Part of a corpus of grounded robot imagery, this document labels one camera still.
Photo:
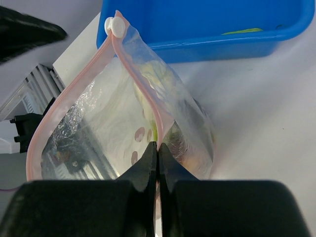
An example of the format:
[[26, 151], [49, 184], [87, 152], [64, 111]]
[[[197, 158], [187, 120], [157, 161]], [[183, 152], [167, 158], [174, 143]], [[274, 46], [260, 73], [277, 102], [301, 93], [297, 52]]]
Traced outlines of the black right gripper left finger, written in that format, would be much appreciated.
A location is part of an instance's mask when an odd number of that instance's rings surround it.
[[3, 237], [153, 237], [157, 145], [115, 180], [22, 185], [0, 224]]

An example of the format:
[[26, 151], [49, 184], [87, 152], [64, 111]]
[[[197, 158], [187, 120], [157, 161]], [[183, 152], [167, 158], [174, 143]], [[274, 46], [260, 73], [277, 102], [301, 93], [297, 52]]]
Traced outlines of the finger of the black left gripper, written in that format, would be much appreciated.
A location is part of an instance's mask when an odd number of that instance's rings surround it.
[[68, 34], [58, 25], [0, 8], [0, 63], [4, 64], [30, 50], [63, 41]]

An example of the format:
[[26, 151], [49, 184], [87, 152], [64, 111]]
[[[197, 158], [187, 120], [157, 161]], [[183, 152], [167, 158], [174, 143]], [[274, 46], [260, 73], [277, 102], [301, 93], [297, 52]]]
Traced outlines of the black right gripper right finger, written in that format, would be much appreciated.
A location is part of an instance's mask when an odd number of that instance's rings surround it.
[[158, 152], [164, 237], [308, 237], [290, 190], [273, 180], [199, 180]]

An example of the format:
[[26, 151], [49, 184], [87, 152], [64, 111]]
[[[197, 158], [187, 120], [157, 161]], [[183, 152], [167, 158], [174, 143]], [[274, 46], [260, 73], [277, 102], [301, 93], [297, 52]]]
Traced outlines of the clear pink-dotted zip bag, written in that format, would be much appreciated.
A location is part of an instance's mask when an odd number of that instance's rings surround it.
[[[209, 177], [215, 139], [207, 113], [119, 11], [116, 16], [126, 25], [123, 38], [107, 35], [50, 107], [28, 147], [27, 180], [116, 179], [150, 142], [165, 144], [197, 178]], [[151, 60], [165, 63], [174, 75], [170, 84], [162, 83], [174, 123], [161, 144], [154, 141], [133, 86], [146, 92], [138, 65]]]

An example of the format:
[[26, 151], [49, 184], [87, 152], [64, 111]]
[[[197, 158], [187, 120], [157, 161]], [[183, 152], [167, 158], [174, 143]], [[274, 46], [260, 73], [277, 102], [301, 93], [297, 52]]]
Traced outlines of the white green leek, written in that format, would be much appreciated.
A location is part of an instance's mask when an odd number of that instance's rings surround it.
[[143, 93], [137, 84], [134, 84], [135, 97], [143, 108], [145, 120], [151, 126], [154, 141], [161, 144], [174, 123], [162, 83], [170, 84], [174, 75], [165, 63], [157, 60], [140, 64], [138, 67], [145, 81], [146, 92]]

